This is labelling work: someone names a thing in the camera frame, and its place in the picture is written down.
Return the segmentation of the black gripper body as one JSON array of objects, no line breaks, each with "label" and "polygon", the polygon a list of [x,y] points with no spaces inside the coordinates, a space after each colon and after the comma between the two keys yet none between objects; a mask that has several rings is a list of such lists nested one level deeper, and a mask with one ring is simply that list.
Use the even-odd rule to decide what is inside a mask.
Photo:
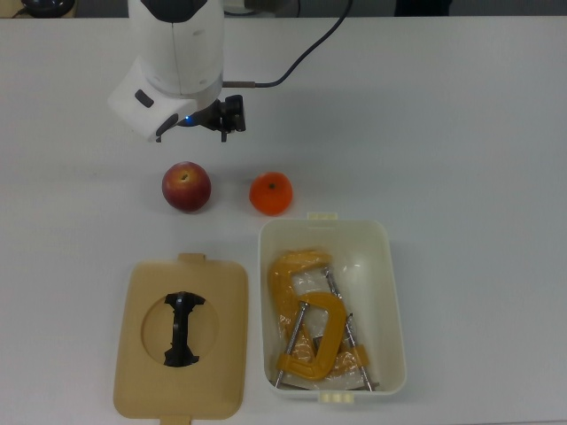
[{"label": "black gripper body", "polygon": [[193,114],[193,125],[210,130],[224,130],[223,113],[223,102],[220,99],[216,99],[207,108]]}]

